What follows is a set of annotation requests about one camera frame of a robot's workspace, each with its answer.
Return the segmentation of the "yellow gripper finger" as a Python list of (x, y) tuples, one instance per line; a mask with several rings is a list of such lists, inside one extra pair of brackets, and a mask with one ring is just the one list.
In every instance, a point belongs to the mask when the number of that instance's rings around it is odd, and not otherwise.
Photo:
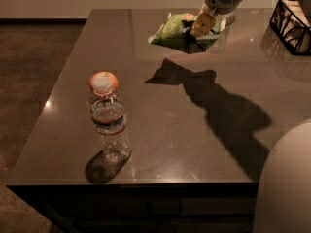
[(215, 25), (217, 21), (214, 17), (200, 12), (192, 26), (190, 34), (193, 37), (206, 35)]

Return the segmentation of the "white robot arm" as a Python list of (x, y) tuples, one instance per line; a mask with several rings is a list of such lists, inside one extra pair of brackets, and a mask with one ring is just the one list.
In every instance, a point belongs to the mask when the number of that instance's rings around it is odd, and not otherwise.
[[(201, 13), (214, 26), (243, 0), (204, 0)], [(262, 169), (253, 233), (311, 233), (311, 120), (287, 132)]]

